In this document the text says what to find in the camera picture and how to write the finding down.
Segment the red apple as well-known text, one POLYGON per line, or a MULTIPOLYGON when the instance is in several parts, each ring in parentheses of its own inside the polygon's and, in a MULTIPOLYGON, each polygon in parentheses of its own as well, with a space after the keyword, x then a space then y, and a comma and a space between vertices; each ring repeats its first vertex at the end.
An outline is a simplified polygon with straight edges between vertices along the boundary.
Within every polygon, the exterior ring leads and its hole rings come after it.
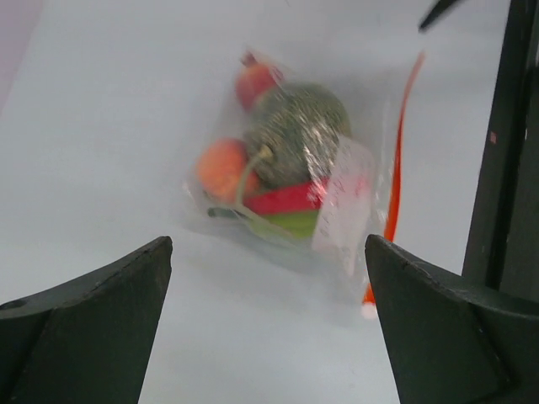
POLYGON ((261 62, 247 64, 235 82, 237 100, 245 111, 249 111, 258 96, 276 85, 274 67, 261 62))

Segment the green netted melon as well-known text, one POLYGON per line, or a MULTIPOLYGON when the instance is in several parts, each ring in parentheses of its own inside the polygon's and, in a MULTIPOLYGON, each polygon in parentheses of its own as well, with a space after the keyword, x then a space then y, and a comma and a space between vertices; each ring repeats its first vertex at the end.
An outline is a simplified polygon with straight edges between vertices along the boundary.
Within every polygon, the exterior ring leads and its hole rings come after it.
POLYGON ((285 82, 260 95, 243 133, 254 157, 268 147, 271 157, 254 171, 270 189, 330 174, 342 137, 350 138, 349 114, 340 99, 314 82, 285 82))

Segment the peach fruit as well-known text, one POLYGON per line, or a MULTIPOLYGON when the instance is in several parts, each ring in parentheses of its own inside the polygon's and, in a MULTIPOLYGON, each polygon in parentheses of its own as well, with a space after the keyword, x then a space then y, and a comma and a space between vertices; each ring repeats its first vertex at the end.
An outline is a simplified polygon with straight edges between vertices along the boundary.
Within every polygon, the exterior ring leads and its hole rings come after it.
POLYGON ((245 142, 237 138, 221 138, 213 142, 195 164, 200 186, 218 201, 235 201, 239 180, 247 166, 245 142))

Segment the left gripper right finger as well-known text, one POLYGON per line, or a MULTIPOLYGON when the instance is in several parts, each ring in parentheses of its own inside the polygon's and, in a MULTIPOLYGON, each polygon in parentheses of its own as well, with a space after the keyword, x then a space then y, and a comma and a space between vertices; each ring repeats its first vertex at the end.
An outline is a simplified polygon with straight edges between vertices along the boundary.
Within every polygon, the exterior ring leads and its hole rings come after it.
POLYGON ((470 284, 377 235, 366 262, 400 402, 538 402, 536 302, 470 284))

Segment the red chili pepper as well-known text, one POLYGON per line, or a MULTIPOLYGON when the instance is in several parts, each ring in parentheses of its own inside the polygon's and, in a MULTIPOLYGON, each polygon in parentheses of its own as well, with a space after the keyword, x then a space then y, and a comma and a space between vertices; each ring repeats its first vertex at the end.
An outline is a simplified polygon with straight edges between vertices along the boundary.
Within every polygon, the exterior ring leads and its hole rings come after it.
POLYGON ((318 210, 327 194, 328 178, 312 180, 248 197, 243 204, 259 215, 318 210))

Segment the clear zip bag orange zipper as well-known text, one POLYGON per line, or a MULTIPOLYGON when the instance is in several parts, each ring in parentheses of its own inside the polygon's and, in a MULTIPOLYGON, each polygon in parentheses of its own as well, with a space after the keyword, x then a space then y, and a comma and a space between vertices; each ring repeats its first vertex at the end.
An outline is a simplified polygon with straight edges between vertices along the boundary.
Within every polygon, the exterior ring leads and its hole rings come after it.
POLYGON ((247 244, 376 318, 364 245, 395 237, 403 126, 424 59, 323 58, 298 71, 245 50, 184 178, 182 223, 247 244))

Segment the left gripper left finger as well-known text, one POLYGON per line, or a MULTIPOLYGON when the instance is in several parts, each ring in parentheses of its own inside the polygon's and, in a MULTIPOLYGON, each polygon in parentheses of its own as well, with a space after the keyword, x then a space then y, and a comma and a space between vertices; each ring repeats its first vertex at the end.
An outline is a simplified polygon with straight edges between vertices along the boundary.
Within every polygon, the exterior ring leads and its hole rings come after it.
POLYGON ((3 403, 137 403, 172 273, 158 237, 1 306, 3 403))

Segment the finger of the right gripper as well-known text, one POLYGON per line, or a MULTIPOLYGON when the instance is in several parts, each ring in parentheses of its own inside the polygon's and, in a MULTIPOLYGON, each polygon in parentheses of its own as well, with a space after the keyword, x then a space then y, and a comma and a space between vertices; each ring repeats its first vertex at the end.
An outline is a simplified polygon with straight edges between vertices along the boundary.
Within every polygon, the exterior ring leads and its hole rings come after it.
POLYGON ((437 20, 441 19, 446 13, 449 13, 461 0, 437 0, 433 3, 430 10, 420 20, 418 30, 426 31, 437 20))

